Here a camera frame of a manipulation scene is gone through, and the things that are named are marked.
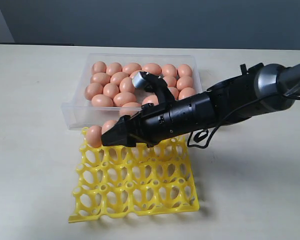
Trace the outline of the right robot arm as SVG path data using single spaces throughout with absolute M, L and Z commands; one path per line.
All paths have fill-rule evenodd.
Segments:
M 146 71 L 137 73 L 133 85 L 154 93 L 158 104 L 144 104 L 134 115 L 120 117 L 102 134 L 102 144 L 135 147 L 145 143 L 151 148 L 189 134 L 188 147 L 205 149 L 220 127 L 284 111 L 300 101 L 300 64 L 284 67 L 258 63 L 250 68 L 242 64 L 240 70 L 240 75 L 182 100 L 174 98 L 162 77 Z

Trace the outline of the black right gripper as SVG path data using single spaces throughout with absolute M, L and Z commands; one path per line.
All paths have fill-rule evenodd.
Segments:
M 166 107 L 159 104 L 133 116 L 121 116 L 101 135 L 101 142 L 106 147 L 135 147 L 137 142 L 153 147 L 163 140 L 211 127 L 217 123 L 217 116 L 208 94 L 199 93 Z M 137 142 L 128 133 L 133 133 Z

